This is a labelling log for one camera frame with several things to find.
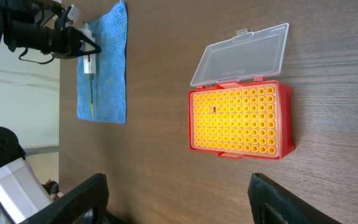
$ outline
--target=red plastic container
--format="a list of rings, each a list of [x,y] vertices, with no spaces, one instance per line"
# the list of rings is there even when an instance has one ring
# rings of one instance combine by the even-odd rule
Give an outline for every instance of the red plastic container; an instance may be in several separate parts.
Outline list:
[[[237,36],[233,39],[207,46],[191,82],[192,86],[196,86],[196,90],[192,90],[188,94],[188,129],[189,146],[191,150],[213,153],[217,154],[219,157],[231,159],[248,157],[253,159],[279,160],[295,149],[295,145],[291,140],[290,98],[293,93],[292,87],[275,80],[266,81],[264,78],[278,75],[281,72],[288,28],[288,24],[282,24],[255,33],[247,32],[246,29],[240,30],[237,31]],[[254,82],[240,82],[240,80],[250,78],[253,78]],[[213,83],[215,84],[214,86],[206,87],[207,85]],[[255,113],[253,114],[258,114],[258,117],[253,121],[251,119],[249,120],[251,124],[255,125],[252,127],[255,128],[252,129],[252,131],[255,130],[255,136],[250,136],[249,138],[246,133],[249,133],[248,129],[251,128],[244,128],[241,122],[244,121],[244,125],[248,125],[248,114],[251,113],[252,115],[252,112],[248,113],[239,110],[239,112],[242,113],[238,114],[238,122],[230,122],[230,119],[236,121],[234,118],[236,112],[234,111],[234,95],[232,95],[233,100],[230,100],[230,97],[228,98],[229,102],[232,104],[227,104],[227,106],[209,106],[208,108],[205,108],[206,110],[209,110],[209,113],[201,113],[200,115],[198,115],[195,111],[198,111],[199,109],[202,110],[203,107],[197,107],[195,104],[197,104],[197,102],[201,104],[202,102],[195,102],[196,100],[193,100],[191,97],[193,96],[196,98],[197,96],[195,95],[200,95],[199,93],[204,93],[203,95],[205,95],[205,93],[212,93],[212,95],[214,95],[214,93],[218,94],[219,92],[220,95],[220,92],[224,92],[226,90],[233,92],[231,89],[236,90],[236,92],[239,90],[253,90],[253,88],[255,88],[255,90],[259,90],[264,89],[263,87],[266,86],[272,86],[275,90],[274,96],[271,96],[271,98],[274,99],[274,113],[268,113],[271,118],[274,119],[275,123],[269,122],[273,126],[272,129],[267,129],[265,127],[265,119],[267,119],[264,111],[264,105],[266,105],[266,103],[264,103],[266,99],[266,97],[264,97],[265,95],[260,96],[255,94],[257,98],[250,96],[250,98],[253,98],[254,101],[256,99],[258,100],[258,102],[253,102],[255,105],[253,106],[254,109],[257,107],[259,108],[259,105],[262,105],[262,110],[255,110]],[[241,99],[243,99],[244,102],[240,106],[244,106],[244,109],[247,110],[246,108],[248,108],[247,105],[249,103],[245,102],[248,102],[249,97],[244,96]],[[210,103],[215,104],[216,102],[220,105],[221,101],[227,103],[227,100],[223,101],[219,98],[211,100]],[[204,116],[214,116],[215,118],[215,110],[219,109],[220,112],[221,108],[224,110],[227,108],[232,109],[231,113],[233,114],[230,114],[230,118],[227,119],[228,122],[224,122],[224,119],[222,119],[224,126],[216,126],[215,119],[212,121],[210,119],[207,121],[203,121],[202,119],[200,121],[198,120],[198,117]],[[198,128],[198,123],[209,124],[210,122],[213,123],[212,126],[209,125],[206,126],[206,128]],[[198,131],[201,129],[201,134],[195,132],[195,130]],[[230,137],[230,141],[224,134],[222,134],[222,136],[223,139],[226,138],[226,142],[221,139],[220,134],[216,134],[216,131],[220,133],[222,130]],[[234,138],[234,131],[237,132],[237,130],[239,133],[237,135],[238,141],[236,142]],[[200,141],[197,139],[198,137],[207,139],[205,141]],[[252,140],[255,139],[256,143],[249,142],[250,138]],[[267,142],[270,144],[270,140],[274,143],[272,146],[267,144]]]

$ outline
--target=blue cloth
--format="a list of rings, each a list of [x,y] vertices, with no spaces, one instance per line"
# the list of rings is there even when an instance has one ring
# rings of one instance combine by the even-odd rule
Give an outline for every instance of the blue cloth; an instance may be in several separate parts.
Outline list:
[[[77,67],[77,118],[96,122],[126,122],[125,49],[127,11],[124,2],[89,25],[102,51],[96,56],[96,73],[92,80],[94,119],[92,118],[89,79],[84,74],[83,57]]]

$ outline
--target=wooden table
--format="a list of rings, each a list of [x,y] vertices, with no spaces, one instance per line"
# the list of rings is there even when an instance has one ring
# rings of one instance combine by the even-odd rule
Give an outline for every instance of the wooden table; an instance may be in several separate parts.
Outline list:
[[[72,2],[86,20],[115,3]],[[253,223],[247,188],[261,172],[338,221],[358,223],[358,1],[130,0],[127,7],[127,124],[76,119],[76,60],[61,61],[63,192],[102,172],[108,210],[132,223]],[[245,27],[284,22],[290,31],[275,79],[294,88],[296,150],[278,162],[189,150],[187,94],[205,47]]]

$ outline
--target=open plastic lid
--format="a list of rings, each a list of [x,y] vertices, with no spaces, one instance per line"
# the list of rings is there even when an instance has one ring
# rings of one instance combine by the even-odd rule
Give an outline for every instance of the open plastic lid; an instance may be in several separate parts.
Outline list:
[[[271,77],[280,74],[289,24],[248,32],[205,49],[190,85]]]

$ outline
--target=brown table surface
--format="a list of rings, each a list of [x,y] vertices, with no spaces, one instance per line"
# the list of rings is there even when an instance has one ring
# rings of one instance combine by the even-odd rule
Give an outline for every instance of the brown table surface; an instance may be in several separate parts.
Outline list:
[[[86,20],[116,3],[72,2]],[[247,188],[261,172],[330,217],[358,223],[358,1],[130,0],[127,8],[126,124],[77,119],[76,60],[61,60],[63,192],[101,172],[108,210],[134,223],[253,223]],[[275,79],[294,89],[296,150],[281,161],[189,150],[187,96],[205,47],[285,22]]]

